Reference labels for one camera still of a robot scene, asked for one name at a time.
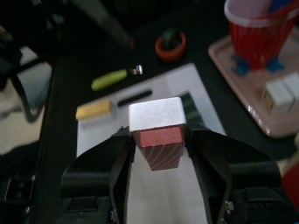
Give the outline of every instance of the table surface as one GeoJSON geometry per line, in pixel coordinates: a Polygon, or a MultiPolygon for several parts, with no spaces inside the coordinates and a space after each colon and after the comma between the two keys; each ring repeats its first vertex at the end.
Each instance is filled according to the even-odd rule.
{"type": "Polygon", "coordinates": [[[222,6],[222,0],[198,1],[196,5],[189,3],[168,11],[132,31],[133,50],[110,39],[98,39],[60,56],[54,62],[41,126],[39,164],[27,223],[53,223],[60,211],[61,174],[76,157],[77,106],[186,63],[197,68],[226,135],[260,149],[274,160],[292,155],[293,137],[276,140],[262,134],[208,56],[210,44],[229,34],[222,6]],[[168,27],[177,28],[186,36],[186,52],[174,64],[164,64],[154,56],[154,40],[168,27]],[[96,77],[137,62],[145,64],[144,76],[125,79],[102,91],[90,90],[96,77]]]}

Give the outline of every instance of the white cube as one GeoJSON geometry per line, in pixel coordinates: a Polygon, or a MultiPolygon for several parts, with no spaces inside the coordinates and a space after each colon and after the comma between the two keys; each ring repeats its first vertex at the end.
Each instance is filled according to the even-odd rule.
{"type": "Polygon", "coordinates": [[[137,145],[140,131],[184,124],[185,117],[180,97],[138,102],[128,107],[129,132],[137,145]]]}
{"type": "Polygon", "coordinates": [[[282,78],[285,89],[293,97],[290,110],[299,109],[299,73],[290,73],[282,78]]]}
{"type": "Polygon", "coordinates": [[[266,106],[270,108],[270,112],[276,115],[289,112],[293,97],[285,89],[285,85],[281,80],[270,80],[265,83],[265,89],[262,93],[262,100],[266,106]]]}

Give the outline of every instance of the tray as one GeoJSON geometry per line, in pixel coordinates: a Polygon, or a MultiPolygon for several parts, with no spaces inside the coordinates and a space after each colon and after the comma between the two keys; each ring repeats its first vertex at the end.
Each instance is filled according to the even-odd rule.
{"type": "Polygon", "coordinates": [[[297,29],[293,28],[278,54],[278,60],[284,64],[284,71],[272,73],[261,69],[250,71],[241,76],[233,72],[236,63],[230,59],[232,54],[233,49],[229,36],[209,46],[209,57],[258,128],[269,137],[281,138],[290,136],[299,130],[299,110],[281,115],[270,114],[270,110],[261,100],[261,93],[268,81],[299,71],[297,29]]]}

